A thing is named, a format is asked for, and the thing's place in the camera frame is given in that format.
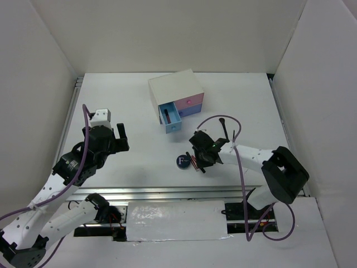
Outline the navy round compact with F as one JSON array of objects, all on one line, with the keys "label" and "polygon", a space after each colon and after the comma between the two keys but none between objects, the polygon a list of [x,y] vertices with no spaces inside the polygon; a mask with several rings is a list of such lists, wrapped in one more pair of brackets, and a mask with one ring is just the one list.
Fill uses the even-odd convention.
[{"label": "navy round compact with F", "polygon": [[190,160],[190,157],[187,155],[179,155],[176,158],[176,165],[181,170],[188,169],[190,164],[191,164],[191,160]]}]

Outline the purple-blue bottom drawer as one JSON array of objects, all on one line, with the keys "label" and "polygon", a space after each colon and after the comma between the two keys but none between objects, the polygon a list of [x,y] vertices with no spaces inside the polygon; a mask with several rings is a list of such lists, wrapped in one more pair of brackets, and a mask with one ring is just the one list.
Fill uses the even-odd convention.
[{"label": "purple-blue bottom drawer", "polygon": [[200,113],[201,109],[202,109],[202,103],[179,110],[178,114],[180,117],[186,117],[192,114]]}]

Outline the dark red lipstick tube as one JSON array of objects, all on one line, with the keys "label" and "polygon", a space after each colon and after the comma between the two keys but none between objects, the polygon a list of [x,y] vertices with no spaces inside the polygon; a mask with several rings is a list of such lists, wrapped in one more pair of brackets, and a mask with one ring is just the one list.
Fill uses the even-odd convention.
[{"label": "dark red lipstick tube", "polygon": [[165,117],[166,117],[167,123],[171,124],[170,115],[168,113],[168,110],[164,109],[164,113],[165,113]]}]

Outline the pink drawer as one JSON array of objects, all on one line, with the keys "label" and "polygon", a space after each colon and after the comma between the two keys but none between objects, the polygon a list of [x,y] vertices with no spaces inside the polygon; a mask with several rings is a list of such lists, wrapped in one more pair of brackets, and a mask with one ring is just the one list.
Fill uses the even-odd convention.
[{"label": "pink drawer", "polygon": [[189,97],[185,97],[174,101],[177,110],[186,109],[198,104],[201,104],[204,99],[204,93],[195,94]]}]

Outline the light blue small drawer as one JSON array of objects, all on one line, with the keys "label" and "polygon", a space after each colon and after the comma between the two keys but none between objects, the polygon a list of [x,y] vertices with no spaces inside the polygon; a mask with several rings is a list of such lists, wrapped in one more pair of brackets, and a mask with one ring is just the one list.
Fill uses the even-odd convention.
[{"label": "light blue small drawer", "polygon": [[[170,115],[171,124],[167,123],[164,109],[168,110],[168,113]],[[177,110],[174,102],[169,102],[169,103],[159,105],[158,111],[159,111],[161,123],[165,127],[165,134],[173,133],[173,132],[179,131],[181,129],[182,120],[181,120],[181,117],[179,116],[178,110]]]}]

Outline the white mini drawer cabinet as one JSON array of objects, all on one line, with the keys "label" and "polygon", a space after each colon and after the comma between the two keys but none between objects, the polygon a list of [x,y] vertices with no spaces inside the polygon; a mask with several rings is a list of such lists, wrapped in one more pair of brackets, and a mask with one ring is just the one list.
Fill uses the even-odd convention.
[{"label": "white mini drawer cabinet", "polygon": [[204,93],[203,87],[191,69],[149,79],[148,87],[150,99],[160,124],[162,123],[158,111],[159,105]]}]

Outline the black red lip liner pencil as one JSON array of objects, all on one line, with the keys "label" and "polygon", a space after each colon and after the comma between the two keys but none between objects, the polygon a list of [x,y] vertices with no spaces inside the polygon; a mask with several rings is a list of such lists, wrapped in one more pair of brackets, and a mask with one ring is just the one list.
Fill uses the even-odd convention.
[{"label": "black red lip liner pencil", "polygon": [[192,155],[190,155],[190,153],[188,151],[186,151],[186,155],[190,158],[190,162],[193,165],[194,169],[196,171],[201,171],[203,174],[206,173],[204,168],[199,168],[196,162],[196,158]]}]

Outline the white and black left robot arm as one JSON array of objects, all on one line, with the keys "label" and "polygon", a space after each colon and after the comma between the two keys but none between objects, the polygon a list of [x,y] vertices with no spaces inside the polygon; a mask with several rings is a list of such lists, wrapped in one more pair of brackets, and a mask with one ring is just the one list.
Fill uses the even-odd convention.
[{"label": "white and black left robot arm", "polygon": [[117,124],[119,137],[111,127],[84,127],[85,140],[62,155],[40,192],[16,218],[1,230],[1,253],[13,267],[35,267],[46,251],[86,222],[119,223],[121,212],[98,193],[56,218],[53,215],[86,179],[101,169],[108,156],[129,150],[124,124]]}]

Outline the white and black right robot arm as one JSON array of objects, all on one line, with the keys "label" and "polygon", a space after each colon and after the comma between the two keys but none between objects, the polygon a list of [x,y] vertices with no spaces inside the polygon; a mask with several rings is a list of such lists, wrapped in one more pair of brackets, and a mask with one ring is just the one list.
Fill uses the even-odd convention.
[{"label": "white and black right robot arm", "polygon": [[264,183],[245,194],[242,208],[236,214],[248,218],[261,216],[271,204],[281,202],[291,205],[307,184],[310,175],[295,155],[286,147],[257,149],[238,145],[237,134],[213,140],[205,131],[195,131],[189,139],[197,167],[215,164],[236,165],[263,175]]}]

